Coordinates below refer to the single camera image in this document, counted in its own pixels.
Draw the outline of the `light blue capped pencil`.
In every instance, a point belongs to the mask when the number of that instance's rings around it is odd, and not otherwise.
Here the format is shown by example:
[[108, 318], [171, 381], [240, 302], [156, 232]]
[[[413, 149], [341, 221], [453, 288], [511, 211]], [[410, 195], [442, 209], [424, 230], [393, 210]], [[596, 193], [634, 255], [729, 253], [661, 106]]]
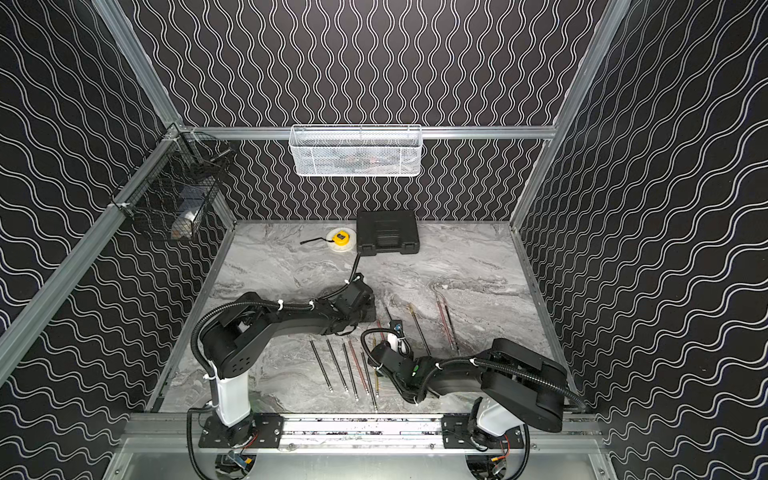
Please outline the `light blue capped pencil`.
[[366, 359], [366, 356], [365, 356], [364, 353], [361, 353], [361, 363], [362, 363], [362, 369], [363, 369], [363, 372], [364, 372], [364, 378], [365, 378], [366, 385], [367, 385], [367, 388], [368, 388], [368, 393], [369, 393], [369, 396], [371, 398], [371, 404], [372, 404], [372, 407], [373, 407], [373, 411], [375, 413], [378, 413], [379, 410], [378, 410], [377, 397], [376, 397], [376, 393], [375, 393], [375, 389], [374, 389], [374, 385], [373, 385], [373, 380], [372, 380], [371, 375], [370, 375], [370, 370], [369, 370], [369, 366], [368, 366], [368, 363], [367, 363], [367, 359]]

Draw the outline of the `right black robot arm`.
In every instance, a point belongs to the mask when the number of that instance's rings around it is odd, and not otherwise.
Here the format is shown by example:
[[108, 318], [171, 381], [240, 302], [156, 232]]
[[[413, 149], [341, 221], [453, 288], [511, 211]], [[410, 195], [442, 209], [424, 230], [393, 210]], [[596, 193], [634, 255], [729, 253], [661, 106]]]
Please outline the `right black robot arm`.
[[558, 433], [567, 408], [588, 409], [569, 388], [564, 367], [505, 338], [494, 339], [479, 353], [453, 358], [415, 357], [402, 336], [363, 350], [367, 365], [409, 404], [430, 395], [477, 393], [468, 417], [445, 427], [443, 436], [479, 451], [507, 446], [507, 435], [525, 428]]

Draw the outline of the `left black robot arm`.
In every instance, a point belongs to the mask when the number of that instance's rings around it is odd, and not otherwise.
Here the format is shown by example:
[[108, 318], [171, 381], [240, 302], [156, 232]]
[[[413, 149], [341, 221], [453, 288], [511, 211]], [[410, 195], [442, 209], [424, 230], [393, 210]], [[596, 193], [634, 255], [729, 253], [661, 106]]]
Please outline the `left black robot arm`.
[[249, 371], [269, 342], [286, 335], [345, 336], [376, 319], [375, 295], [358, 271], [356, 257], [345, 283], [299, 303], [270, 301], [255, 292], [201, 317], [189, 348], [211, 387], [211, 406], [225, 427], [252, 418]]

